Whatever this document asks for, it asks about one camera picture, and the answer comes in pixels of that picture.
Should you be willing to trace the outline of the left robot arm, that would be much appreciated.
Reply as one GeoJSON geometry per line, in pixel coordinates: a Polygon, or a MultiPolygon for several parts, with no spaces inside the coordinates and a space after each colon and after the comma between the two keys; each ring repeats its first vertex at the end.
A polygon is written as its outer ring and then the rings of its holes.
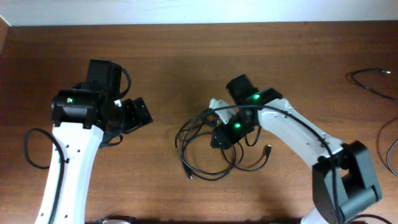
{"type": "Polygon", "coordinates": [[[125,99],[127,70],[109,60],[89,62],[86,80],[52,100],[52,144],[47,182],[36,223],[84,223],[91,171],[98,149],[112,147],[153,119],[142,98],[125,99]]]}

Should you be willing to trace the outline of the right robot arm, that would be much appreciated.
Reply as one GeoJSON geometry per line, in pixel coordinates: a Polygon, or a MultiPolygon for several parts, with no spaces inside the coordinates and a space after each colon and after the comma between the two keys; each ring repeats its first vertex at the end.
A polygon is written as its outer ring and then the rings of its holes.
{"type": "Polygon", "coordinates": [[[221,120],[211,146],[229,149],[256,126],[272,133],[294,151],[312,172],[314,209],[301,223],[348,223],[382,198],[368,148],[330,136],[298,113],[273,88],[259,90],[245,75],[226,86],[229,105],[211,99],[209,108],[221,120]]]}

